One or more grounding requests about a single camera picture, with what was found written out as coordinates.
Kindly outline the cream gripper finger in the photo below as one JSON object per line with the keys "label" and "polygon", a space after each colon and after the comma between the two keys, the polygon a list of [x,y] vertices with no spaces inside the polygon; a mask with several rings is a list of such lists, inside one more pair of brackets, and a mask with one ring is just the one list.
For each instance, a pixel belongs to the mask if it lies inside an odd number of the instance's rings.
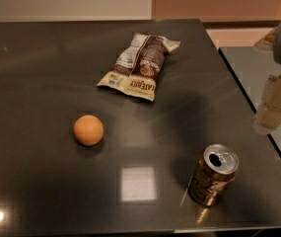
{"label": "cream gripper finger", "polygon": [[261,103],[255,114],[253,129],[270,134],[281,125],[281,74],[270,75],[265,83]]}
{"label": "cream gripper finger", "polygon": [[275,41],[276,32],[277,32],[277,29],[273,28],[264,37],[262,37],[260,40],[258,40],[254,44],[254,47],[259,50],[271,51],[273,48],[274,41]]}

